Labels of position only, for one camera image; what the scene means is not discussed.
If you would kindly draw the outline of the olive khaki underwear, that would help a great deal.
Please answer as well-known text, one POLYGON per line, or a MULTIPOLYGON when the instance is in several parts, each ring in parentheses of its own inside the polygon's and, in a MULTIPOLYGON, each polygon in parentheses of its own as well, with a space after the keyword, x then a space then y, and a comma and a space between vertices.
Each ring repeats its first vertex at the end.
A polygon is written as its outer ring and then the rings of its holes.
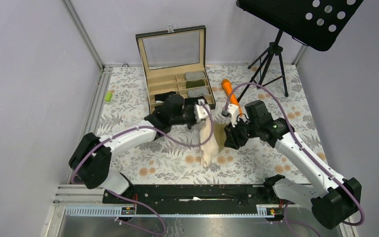
POLYGON ((225 133, 226 126, 225 123, 214 121, 213 115, 210 114, 200 128, 199 138, 201 143, 203 143, 200 146, 200 164, 203 167, 208 167, 211 161, 225 148, 224 143, 227 138, 225 133))

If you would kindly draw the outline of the black underwear white trim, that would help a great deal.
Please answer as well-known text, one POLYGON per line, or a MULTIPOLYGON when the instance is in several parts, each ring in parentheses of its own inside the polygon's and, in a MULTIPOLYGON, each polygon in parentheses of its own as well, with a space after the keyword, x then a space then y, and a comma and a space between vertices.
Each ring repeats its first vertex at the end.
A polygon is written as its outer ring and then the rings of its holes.
POLYGON ((172 102, 172 101, 181 101, 181 95, 177 94, 175 91, 170 91, 162 94, 156 94, 154 96, 155 103, 164 103, 164 102, 172 102))

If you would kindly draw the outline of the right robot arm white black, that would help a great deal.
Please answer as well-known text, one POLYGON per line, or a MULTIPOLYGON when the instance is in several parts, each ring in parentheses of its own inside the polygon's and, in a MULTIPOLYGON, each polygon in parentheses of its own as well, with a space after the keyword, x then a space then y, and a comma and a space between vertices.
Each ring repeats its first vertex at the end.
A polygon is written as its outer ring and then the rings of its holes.
POLYGON ((321 161, 284 118, 273 119, 263 101, 245 105, 248 119, 239 116, 239 107, 226 104, 222 110, 231 122, 224 129, 225 147, 238 150, 249 139, 260 138, 287 157, 307 178, 310 186, 295 183, 283 175, 266 178, 264 199, 276 203, 280 199, 310 210, 325 228, 333 229, 356 212, 360 206, 362 186, 355 178, 345 179, 321 161))

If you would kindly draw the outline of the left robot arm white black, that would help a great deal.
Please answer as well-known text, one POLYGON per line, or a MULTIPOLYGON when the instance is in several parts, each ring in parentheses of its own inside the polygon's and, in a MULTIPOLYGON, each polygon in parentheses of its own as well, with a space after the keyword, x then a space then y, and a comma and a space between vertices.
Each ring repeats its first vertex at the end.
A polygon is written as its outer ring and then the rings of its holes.
POLYGON ((120 202, 129 202, 133 198, 131 183, 121 173, 110 169, 111 159, 166 136, 174 125, 191 128, 197 124, 197 109, 200 108, 202 106, 197 103, 186 104, 180 95, 171 95, 134 127, 105 138, 87 133, 68 162, 73 177, 78 177, 88 189, 100 187, 114 193, 120 202))

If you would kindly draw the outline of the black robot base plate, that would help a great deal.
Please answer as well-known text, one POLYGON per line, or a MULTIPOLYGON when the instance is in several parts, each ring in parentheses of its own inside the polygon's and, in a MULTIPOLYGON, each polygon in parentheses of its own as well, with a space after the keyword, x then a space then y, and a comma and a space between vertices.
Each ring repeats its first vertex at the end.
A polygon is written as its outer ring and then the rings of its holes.
POLYGON ((258 215, 258 208, 283 208, 287 203, 263 185, 131 185, 121 197, 105 191, 104 204, 130 204, 137 214, 152 212, 132 201, 140 201, 160 215, 258 215))

